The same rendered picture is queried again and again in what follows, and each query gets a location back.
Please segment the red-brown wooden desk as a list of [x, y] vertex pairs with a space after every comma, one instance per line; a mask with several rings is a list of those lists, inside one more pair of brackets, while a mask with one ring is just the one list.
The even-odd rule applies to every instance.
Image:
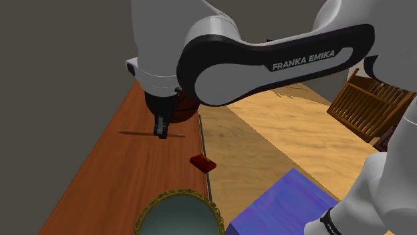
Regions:
[[159, 194], [191, 188], [207, 193], [205, 175], [189, 159], [201, 154], [198, 116], [169, 127], [185, 138], [152, 133], [154, 117], [135, 83], [39, 235], [133, 235], [144, 207]]

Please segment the oval mirror with gold frame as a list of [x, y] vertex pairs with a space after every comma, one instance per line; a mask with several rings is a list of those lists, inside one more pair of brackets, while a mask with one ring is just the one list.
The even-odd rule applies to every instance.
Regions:
[[226, 235], [217, 205], [192, 189], [159, 194], [140, 213], [134, 235]]

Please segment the small red box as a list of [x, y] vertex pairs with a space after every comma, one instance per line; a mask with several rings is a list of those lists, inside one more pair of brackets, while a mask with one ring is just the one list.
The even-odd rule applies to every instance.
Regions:
[[209, 173], [215, 169], [217, 164], [208, 159], [205, 155], [199, 154], [190, 158], [190, 163], [198, 168], [204, 174]]

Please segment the blue purple robot stand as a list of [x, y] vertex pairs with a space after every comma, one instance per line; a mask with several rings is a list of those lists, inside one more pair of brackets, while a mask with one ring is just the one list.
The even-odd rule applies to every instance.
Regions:
[[233, 219], [225, 235], [304, 235], [308, 222], [336, 204], [293, 168]]

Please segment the thin brown pencil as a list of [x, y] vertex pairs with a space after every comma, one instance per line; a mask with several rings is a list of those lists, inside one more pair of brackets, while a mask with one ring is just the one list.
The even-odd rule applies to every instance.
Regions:
[[175, 138], [185, 138], [186, 136], [184, 134], [162, 134], [162, 135], [155, 135], [153, 133], [144, 133], [144, 132], [129, 132], [129, 131], [120, 131], [119, 134], [126, 134], [126, 135], [135, 135], [135, 136], [158, 136], [159, 138], [162, 138], [164, 136], [166, 137], [175, 137]]

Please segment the brown wooden crib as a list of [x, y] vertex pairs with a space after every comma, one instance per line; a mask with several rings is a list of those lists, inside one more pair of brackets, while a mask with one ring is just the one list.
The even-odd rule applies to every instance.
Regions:
[[327, 110], [366, 143], [400, 121], [415, 93], [360, 76], [355, 68]]

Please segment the brown basketball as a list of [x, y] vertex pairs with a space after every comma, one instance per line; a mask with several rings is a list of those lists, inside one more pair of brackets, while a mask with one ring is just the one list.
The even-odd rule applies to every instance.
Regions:
[[171, 123], [185, 122], [190, 119], [198, 110], [199, 102], [187, 96], [183, 91], [178, 93], [178, 102], [171, 115]]

